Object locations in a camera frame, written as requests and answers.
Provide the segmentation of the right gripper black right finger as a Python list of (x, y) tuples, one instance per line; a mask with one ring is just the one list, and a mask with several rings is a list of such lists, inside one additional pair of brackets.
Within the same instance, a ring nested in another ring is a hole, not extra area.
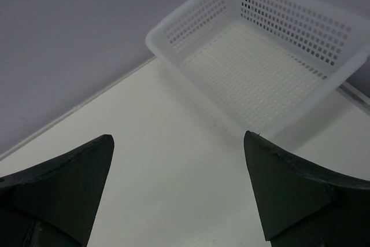
[(369, 246), (369, 181), (296, 156), (254, 132), (245, 160), (272, 246)]

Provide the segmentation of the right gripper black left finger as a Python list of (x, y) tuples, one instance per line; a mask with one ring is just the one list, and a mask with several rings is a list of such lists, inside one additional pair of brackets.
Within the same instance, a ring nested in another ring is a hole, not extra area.
[(87, 246), (113, 152), (105, 134), (1, 177), (1, 246)]

